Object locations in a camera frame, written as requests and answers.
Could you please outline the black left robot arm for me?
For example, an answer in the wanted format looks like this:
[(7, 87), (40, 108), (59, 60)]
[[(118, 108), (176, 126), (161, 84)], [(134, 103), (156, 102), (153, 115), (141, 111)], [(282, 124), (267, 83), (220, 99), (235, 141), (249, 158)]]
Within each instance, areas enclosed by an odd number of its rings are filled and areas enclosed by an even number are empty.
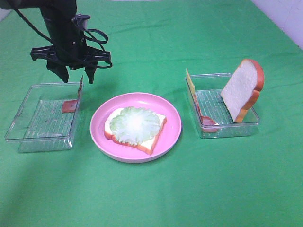
[[(89, 83), (94, 81), (94, 73), (105, 62), (104, 68), (111, 68), (111, 54), (103, 47), (108, 36), (100, 30), (88, 29), (89, 15), (77, 13), (74, 0), (2, 0), (1, 9), (14, 10), (38, 35), (51, 45), (33, 48), (32, 60), (44, 59), (47, 69), (55, 73), (64, 83), (68, 82), (68, 69), (83, 68)], [(40, 32), (20, 9), (38, 8), (45, 22), (49, 36)]]

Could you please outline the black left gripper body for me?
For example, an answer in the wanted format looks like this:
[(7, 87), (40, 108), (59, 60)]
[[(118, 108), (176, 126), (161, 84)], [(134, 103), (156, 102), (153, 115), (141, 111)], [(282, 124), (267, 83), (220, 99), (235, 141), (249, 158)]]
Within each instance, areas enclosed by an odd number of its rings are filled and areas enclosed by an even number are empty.
[(32, 60), (44, 59), (60, 66), (68, 66), (71, 70), (79, 68), (111, 68), (110, 52), (86, 46), (86, 51), (82, 57), (74, 57), (70, 53), (65, 53), (67, 60), (62, 60), (57, 56), (54, 46), (44, 46), (33, 48), (30, 52)]

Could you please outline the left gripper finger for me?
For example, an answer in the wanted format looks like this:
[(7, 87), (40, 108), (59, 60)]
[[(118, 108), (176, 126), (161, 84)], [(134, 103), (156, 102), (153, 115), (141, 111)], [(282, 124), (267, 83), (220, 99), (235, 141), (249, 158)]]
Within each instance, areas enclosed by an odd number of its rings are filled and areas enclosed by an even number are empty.
[(93, 84), (93, 82), (94, 82), (95, 71), (96, 71), (96, 68), (94, 68), (94, 67), (85, 67), (85, 72), (88, 76), (88, 81), (90, 84)]
[(46, 67), (49, 71), (55, 73), (64, 83), (68, 82), (69, 74), (65, 66), (48, 61)]

